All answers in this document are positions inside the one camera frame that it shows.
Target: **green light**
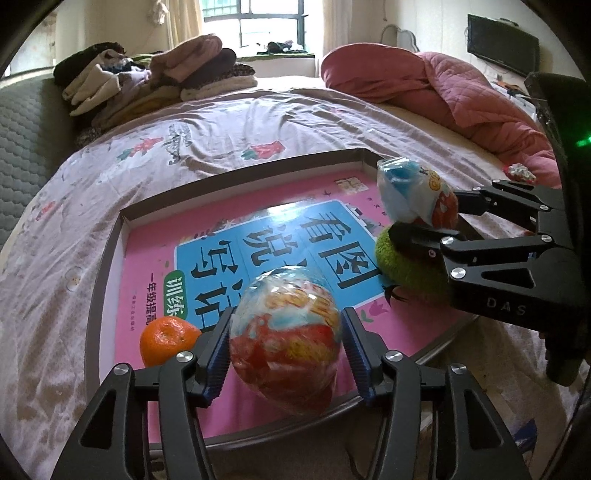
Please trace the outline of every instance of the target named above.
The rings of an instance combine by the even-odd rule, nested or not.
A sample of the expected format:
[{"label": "green light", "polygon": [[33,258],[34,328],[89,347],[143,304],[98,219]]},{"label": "green light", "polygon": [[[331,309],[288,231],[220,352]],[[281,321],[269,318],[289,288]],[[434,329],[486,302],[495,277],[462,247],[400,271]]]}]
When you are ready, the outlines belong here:
[{"label": "green light", "polygon": [[584,138],[583,140],[579,140],[578,142],[576,142],[575,145],[577,145],[577,147],[585,147],[586,145],[591,145],[591,135],[587,138]]}]

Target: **pink book cover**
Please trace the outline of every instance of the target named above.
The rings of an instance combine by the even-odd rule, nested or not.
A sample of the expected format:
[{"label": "pink book cover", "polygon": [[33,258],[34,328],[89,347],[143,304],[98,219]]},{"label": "pink book cover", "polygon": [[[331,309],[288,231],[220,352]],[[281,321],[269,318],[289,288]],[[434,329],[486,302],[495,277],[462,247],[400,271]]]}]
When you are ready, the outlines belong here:
[{"label": "pink book cover", "polygon": [[[258,275],[302,265],[324,275],[339,309],[352,306],[368,331],[414,355],[465,313],[384,297],[375,238],[389,224],[375,181],[359,170],[327,174],[239,195],[135,228],[126,245],[115,333],[115,361],[143,368],[139,337],[164,315],[212,329]],[[355,389],[341,351],[334,398]],[[228,372],[220,396],[199,410],[203,436],[215,437],[287,417]],[[157,408],[148,413],[160,440]]]}]

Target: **window frame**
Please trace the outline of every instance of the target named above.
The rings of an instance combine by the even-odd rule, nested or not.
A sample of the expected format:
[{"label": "window frame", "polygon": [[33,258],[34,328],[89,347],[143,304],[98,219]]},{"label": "window frame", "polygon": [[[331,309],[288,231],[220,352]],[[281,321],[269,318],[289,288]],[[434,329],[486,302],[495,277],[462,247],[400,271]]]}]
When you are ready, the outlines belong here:
[{"label": "window frame", "polygon": [[304,0],[297,0],[298,5],[298,13],[296,14],[254,14],[252,13],[252,4],[251,0],[248,0],[248,13],[242,13],[242,2],[241,0],[236,0],[237,8],[239,13],[237,14],[228,14],[228,15],[212,15],[211,17],[203,17],[204,22],[214,22],[217,20],[229,20],[229,19],[237,19],[238,20],[238,36],[240,38],[240,47],[244,47],[242,44],[242,23],[241,20],[248,20],[251,18],[291,18],[293,20],[297,20],[297,42],[299,45],[302,45],[304,48],[306,47],[306,28],[304,25],[304,19],[306,15],[304,15]]}]

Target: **white curtain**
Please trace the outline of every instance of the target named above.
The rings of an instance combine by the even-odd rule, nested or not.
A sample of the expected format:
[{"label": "white curtain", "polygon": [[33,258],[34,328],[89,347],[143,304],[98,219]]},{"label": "white curtain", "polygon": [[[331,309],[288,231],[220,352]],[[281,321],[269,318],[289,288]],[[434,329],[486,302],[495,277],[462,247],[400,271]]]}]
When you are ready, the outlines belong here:
[{"label": "white curtain", "polygon": [[170,48],[203,34],[203,12],[199,0],[168,0],[167,6]]},{"label": "white curtain", "polygon": [[353,0],[322,0],[324,38],[322,56],[350,42]]}]

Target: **bed sheet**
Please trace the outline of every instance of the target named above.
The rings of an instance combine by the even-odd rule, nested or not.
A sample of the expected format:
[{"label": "bed sheet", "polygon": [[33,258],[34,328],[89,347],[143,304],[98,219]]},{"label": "bed sheet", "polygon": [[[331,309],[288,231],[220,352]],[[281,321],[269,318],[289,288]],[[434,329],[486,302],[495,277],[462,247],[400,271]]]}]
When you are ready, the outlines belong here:
[{"label": "bed sheet", "polygon": [[[420,160],[457,189],[505,178],[493,155],[459,135],[306,77],[261,79],[253,89],[171,106],[117,127],[60,167],[27,209],[0,265],[0,432],[34,479],[50,477],[85,407],[90,296],[118,212],[224,171],[357,147]],[[520,233],[490,216],[470,221],[485,236]],[[532,461],[538,478],[580,385],[544,378],[543,343],[527,330],[484,319],[457,344],[449,359],[494,387],[510,427],[537,419],[545,434]]]}]

